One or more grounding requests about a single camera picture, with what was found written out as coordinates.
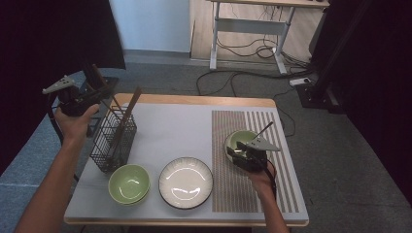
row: gray drying mat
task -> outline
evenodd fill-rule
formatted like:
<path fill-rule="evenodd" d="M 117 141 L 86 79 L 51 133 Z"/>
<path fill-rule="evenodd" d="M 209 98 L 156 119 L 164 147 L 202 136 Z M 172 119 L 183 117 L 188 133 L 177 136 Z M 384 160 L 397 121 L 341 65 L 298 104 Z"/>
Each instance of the gray drying mat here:
<path fill-rule="evenodd" d="M 226 137 L 234 131 L 252 130 L 259 132 L 270 121 L 275 123 L 262 136 L 281 149 L 278 152 L 270 152 L 268 156 L 277 170 L 278 205 L 282 213 L 299 212 L 279 135 L 283 131 L 279 131 L 278 127 L 281 126 L 277 125 L 279 123 L 275 121 L 275 113 L 212 111 L 213 212 L 256 213 L 262 211 L 251 182 L 243 171 L 227 159 L 223 145 Z"/>

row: green cup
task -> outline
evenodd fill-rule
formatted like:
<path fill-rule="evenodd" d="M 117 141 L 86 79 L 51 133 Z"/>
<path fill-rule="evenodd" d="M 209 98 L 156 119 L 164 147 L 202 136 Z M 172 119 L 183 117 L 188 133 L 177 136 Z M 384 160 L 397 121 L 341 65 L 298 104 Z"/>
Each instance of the green cup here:
<path fill-rule="evenodd" d="M 120 204 L 141 201 L 151 186 L 148 172 L 136 164 L 119 167 L 109 179 L 109 193 Z"/>

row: desk leg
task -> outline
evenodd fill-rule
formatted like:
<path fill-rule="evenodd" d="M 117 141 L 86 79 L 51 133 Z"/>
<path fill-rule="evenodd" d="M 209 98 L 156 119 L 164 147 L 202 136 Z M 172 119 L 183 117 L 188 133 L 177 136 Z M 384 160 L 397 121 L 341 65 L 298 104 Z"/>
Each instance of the desk leg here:
<path fill-rule="evenodd" d="M 216 11 L 215 11 L 215 25 L 214 25 L 214 30 L 213 30 L 213 43 L 212 43 L 212 49 L 210 51 L 210 69 L 211 70 L 216 70 L 217 68 L 217 63 L 218 63 L 218 47 L 216 45 L 216 42 L 218 41 L 218 30 L 219 30 L 219 9 L 221 7 L 221 3 L 217 2 L 216 3 Z"/>
<path fill-rule="evenodd" d="M 285 64 L 283 62 L 281 52 L 282 52 L 282 47 L 286 40 L 286 36 L 288 35 L 289 28 L 291 27 L 293 14 L 294 14 L 294 7 L 291 7 L 291 10 L 289 11 L 288 20 L 285 22 L 285 27 L 282 32 L 282 35 L 280 36 L 278 46 L 276 47 L 276 49 L 273 49 L 276 63 L 278 64 L 279 71 L 282 75 L 286 75 L 288 73 L 285 68 Z"/>

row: human hand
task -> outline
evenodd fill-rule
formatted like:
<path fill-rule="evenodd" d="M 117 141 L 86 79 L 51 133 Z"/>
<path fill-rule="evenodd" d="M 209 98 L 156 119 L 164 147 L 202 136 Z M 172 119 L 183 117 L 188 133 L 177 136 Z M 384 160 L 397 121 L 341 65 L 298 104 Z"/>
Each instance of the human hand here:
<path fill-rule="evenodd" d="M 90 106 L 82 116 L 67 116 L 61 112 L 60 108 L 57 108 L 54 117 L 63 133 L 63 144 L 64 142 L 70 142 L 82 147 L 86 140 L 86 132 L 90 118 L 98 110 L 99 105 L 95 104 Z"/>
<path fill-rule="evenodd" d="M 272 166 L 272 164 L 269 161 L 267 161 L 266 166 L 269 172 L 272 174 L 272 176 L 276 177 L 276 170 L 274 166 Z M 246 174 L 252 181 L 252 185 L 255 191 L 257 192 L 257 196 L 260 199 L 267 195 L 274 197 L 271 181 L 264 171 L 258 173 L 246 172 Z"/>

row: desk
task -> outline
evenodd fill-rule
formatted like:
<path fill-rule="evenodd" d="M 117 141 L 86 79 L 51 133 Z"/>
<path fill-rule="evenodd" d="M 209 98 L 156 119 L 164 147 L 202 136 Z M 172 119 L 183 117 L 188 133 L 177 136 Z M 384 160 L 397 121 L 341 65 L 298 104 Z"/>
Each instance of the desk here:
<path fill-rule="evenodd" d="M 127 103 L 131 94 L 118 94 L 116 98 L 121 104 Z M 281 148 L 270 154 L 278 170 L 278 204 L 288 226 L 308 224 L 309 217 L 273 100 L 150 94 L 142 94 L 133 109 L 137 133 L 128 159 L 128 163 L 140 164 L 148 170 L 151 190 L 146 198 L 134 206 L 117 204 L 107 189 L 110 174 L 102 173 L 89 159 L 66 210 L 65 221 L 69 224 L 264 226 L 261 205 L 250 181 L 228 162 L 223 150 L 222 136 L 236 127 L 245 127 L 233 123 L 245 119 L 242 117 L 245 114 L 251 114 L 247 129 L 260 130 L 260 125 L 251 124 L 254 117 L 259 119 L 259 124 L 273 120 L 277 125 L 267 130 L 267 137 Z M 161 170 L 183 156 L 202 160 L 214 176 L 211 196 L 191 210 L 169 206 L 158 191 Z M 230 193 L 236 188 L 249 189 L 252 195 L 245 200 L 242 198 L 247 193 Z"/>
<path fill-rule="evenodd" d="M 210 69 L 217 69 L 217 40 L 218 31 L 225 32 L 242 32 L 253 34 L 279 35 L 279 42 L 276 48 L 273 48 L 276 64 L 278 65 L 281 74 L 286 75 L 287 70 L 283 62 L 281 52 L 291 26 L 294 9 L 301 8 L 327 8 L 329 3 L 327 0 L 323 2 L 309 1 L 309 0 L 208 0 L 216 2 L 215 10 L 215 25 L 213 32 L 213 44 L 210 52 Z M 248 20 L 238 18 L 222 18 L 219 17 L 219 10 L 221 3 L 235 3 L 235 4 L 251 4 L 251 5 L 266 5 L 266 6 L 280 6 L 291 7 L 286 21 L 262 21 L 262 20 Z"/>

